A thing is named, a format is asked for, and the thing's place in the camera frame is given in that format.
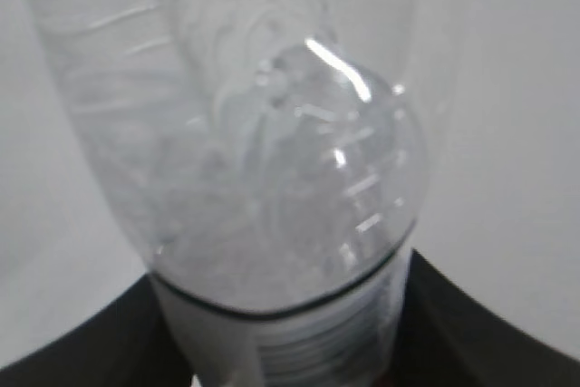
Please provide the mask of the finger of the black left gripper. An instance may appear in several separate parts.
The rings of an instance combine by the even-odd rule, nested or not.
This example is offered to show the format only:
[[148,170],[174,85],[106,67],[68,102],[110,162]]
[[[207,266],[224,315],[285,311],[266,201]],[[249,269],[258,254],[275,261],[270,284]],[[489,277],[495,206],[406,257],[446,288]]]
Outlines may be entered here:
[[419,252],[379,386],[576,386],[579,362],[465,294]]
[[146,277],[85,323],[1,370],[3,386],[190,386],[192,378]]

